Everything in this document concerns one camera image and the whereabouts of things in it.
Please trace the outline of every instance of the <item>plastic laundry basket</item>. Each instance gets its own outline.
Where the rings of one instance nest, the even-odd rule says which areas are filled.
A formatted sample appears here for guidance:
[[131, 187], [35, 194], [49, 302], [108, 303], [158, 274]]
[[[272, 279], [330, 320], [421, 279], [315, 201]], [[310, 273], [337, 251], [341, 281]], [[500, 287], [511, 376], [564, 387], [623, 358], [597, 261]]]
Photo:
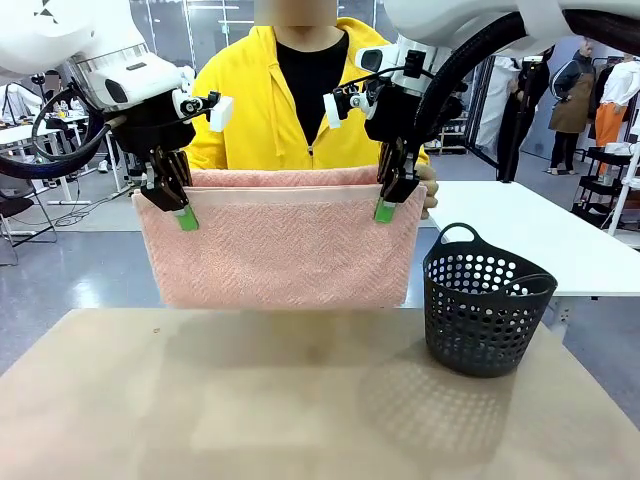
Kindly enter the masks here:
[[[462, 227], [471, 242], [443, 243]], [[445, 228], [424, 260], [426, 340], [457, 372], [499, 377], [518, 366], [558, 282], [537, 265], [488, 244], [472, 227]]]

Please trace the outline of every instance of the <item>towel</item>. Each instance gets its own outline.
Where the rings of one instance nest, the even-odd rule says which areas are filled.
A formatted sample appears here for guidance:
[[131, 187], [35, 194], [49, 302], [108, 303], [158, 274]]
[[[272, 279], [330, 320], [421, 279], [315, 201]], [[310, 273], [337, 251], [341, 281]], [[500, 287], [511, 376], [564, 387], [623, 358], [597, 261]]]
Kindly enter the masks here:
[[200, 229], [184, 232], [133, 196], [164, 302], [207, 309], [370, 309], [405, 301], [420, 186], [391, 224], [373, 219], [371, 167], [194, 171], [186, 188]]

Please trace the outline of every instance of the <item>gray floor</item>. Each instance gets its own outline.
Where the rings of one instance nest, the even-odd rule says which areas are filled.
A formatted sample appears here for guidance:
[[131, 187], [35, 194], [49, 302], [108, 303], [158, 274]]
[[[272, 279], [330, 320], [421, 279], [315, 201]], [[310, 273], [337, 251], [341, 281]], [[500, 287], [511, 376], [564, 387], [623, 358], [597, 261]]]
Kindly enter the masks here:
[[[434, 158], [433, 163], [442, 180], [495, 176], [491, 167], [473, 156]], [[518, 181], [569, 207], [578, 178], [543, 174], [547, 166], [544, 160], [523, 155]], [[102, 185], [93, 192], [99, 197], [109, 192], [113, 179], [96, 176], [84, 184], [89, 181]], [[92, 214], [91, 228], [118, 226], [117, 217], [130, 213], [126, 200], [111, 207], [107, 204]], [[420, 231], [407, 307], [423, 306], [421, 262], [436, 238], [434, 229]], [[140, 233], [64, 232], [58, 244], [24, 245], [19, 252], [19, 267], [0, 268], [0, 374], [73, 308], [162, 306]], [[0, 263], [7, 254], [0, 241]], [[566, 345], [640, 427], [638, 311], [640, 299], [579, 302]]]

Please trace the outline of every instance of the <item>black chair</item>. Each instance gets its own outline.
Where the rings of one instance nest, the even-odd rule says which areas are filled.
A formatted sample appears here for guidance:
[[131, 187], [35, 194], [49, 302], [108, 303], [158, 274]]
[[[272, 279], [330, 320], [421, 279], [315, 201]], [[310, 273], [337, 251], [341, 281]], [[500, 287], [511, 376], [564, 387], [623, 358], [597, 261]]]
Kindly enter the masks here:
[[[11, 228], [9, 227], [8, 219], [19, 215], [22, 212], [25, 212], [36, 204], [36, 202], [34, 202], [32, 198], [27, 197], [35, 198], [36, 202], [42, 209], [42, 213], [44, 213], [44, 216], [47, 219], [46, 223], [49, 224], [49, 227], [36, 232], [33, 235], [28, 235], [19, 242], [15, 242], [13, 238], [14, 235], [12, 235]], [[43, 233], [49, 231], [52, 231], [54, 233], [55, 240], [33, 241], [34, 238], [39, 237]], [[40, 198], [36, 193], [36, 189], [34, 188], [33, 183], [31, 183], [30, 180], [21, 180], [8, 177], [6, 175], [0, 175], [0, 235], [2, 235], [2, 238], [8, 240], [9, 245], [11, 245], [13, 255], [16, 259], [15, 263], [0, 263], [0, 266], [18, 265], [19, 259], [16, 247], [22, 245], [23, 243], [56, 243], [58, 241], [58, 232], [56, 232], [56, 227], [54, 226], [53, 222], [51, 222], [51, 219], [49, 218], [47, 211], [44, 209], [44, 206], [42, 205], [42, 202], [40, 201]]]

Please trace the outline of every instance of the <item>human hand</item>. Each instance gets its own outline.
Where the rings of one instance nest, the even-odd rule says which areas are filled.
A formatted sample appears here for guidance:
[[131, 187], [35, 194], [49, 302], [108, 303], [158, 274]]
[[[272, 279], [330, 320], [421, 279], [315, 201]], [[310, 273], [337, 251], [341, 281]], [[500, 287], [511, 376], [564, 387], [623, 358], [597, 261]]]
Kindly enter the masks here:
[[427, 198], [424, 201], [424, 207], [422, 208], [422, 219], [429, 218], [429, 209], [436, 208], [438, 206], [438, 200], [436, 200], [436, 194], [438, 193], [438, 182], [436, 182], [436, 171], [430, 165], [424, 163], [416, 164], [416, 171], [420, 176], [420, 183], [427, 187]]

